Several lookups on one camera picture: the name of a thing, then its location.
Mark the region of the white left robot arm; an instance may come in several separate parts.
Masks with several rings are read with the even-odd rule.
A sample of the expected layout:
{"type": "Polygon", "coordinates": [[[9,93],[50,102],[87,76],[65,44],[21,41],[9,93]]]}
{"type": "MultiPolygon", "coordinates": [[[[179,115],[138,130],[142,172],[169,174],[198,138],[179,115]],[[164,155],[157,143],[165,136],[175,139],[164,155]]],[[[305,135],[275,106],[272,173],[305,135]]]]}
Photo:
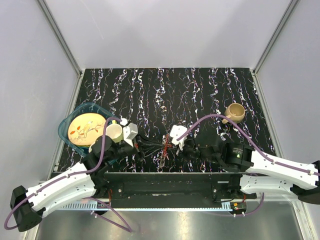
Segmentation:
{"type": "Polygon", "coordinates": [[[91,152],[67,171],[34,187],[16,187],[12,191],[9,215],[14,217],[18,231],[25,232],[67,204],[87,197],[106,197],[110,189],[105,173],[111,169],[113,160],[132,155],[146,157],[162,147],[162,143],[140,135],[132,144],[124,140],[115,143],[109,136],[100,136],[91,152]]]}

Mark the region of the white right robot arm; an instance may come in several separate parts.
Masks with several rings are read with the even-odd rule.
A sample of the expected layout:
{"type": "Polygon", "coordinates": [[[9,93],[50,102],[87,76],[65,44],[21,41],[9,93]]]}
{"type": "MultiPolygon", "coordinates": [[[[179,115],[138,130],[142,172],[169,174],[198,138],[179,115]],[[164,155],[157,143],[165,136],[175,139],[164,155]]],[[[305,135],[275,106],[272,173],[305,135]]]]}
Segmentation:
{"type": "Polygon", "coordinates": [[[263,192],[295,195],[298,200],[313,205],[320,203],[319,161],[294,162],[249,145],[219,140],[204,143],[181,137],[177,145],[187,157],[216,164],[229,173],[243,173],[239,181],[227,185],[232,198],[263,192]]]}

